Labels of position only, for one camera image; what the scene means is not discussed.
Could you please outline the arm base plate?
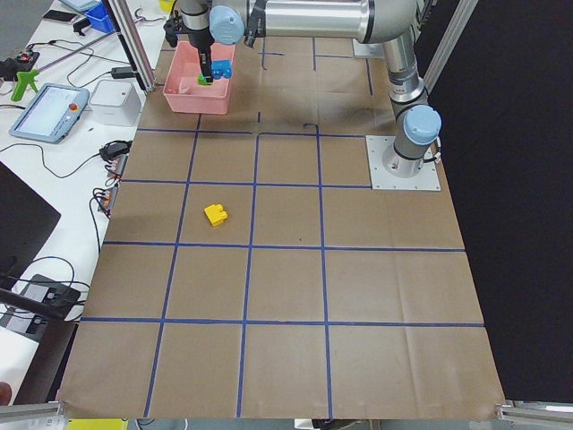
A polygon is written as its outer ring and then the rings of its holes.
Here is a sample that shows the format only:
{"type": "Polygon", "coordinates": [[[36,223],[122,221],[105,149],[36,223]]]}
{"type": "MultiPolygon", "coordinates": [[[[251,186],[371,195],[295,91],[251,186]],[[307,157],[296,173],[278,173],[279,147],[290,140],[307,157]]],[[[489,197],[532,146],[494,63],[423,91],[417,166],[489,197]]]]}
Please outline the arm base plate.
{"type": "Polygon", "coordinates": [[[428,149],[421,159],[403,159],[395,152],[394,141],[394,136],[365,136],[372,190],[439,192],[432,150],[428,149]]]}

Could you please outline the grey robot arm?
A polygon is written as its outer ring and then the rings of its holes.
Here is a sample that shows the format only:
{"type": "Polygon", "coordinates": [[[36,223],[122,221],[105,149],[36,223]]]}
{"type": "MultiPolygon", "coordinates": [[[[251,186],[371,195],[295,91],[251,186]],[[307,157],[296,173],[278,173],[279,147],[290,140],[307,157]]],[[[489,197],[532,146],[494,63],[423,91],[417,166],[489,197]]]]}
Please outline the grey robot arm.
{"type": "Polygon", "coordinates": [[[248,48],[266,39],[345,40],[381,48],[389,79],[389,100],[401,133],[413,112],[428,102],[415,56],[416,1],[177,1],[164,24],[175,47],[186,37],[199,67],[212,82],[214,44],[248,48]]]}

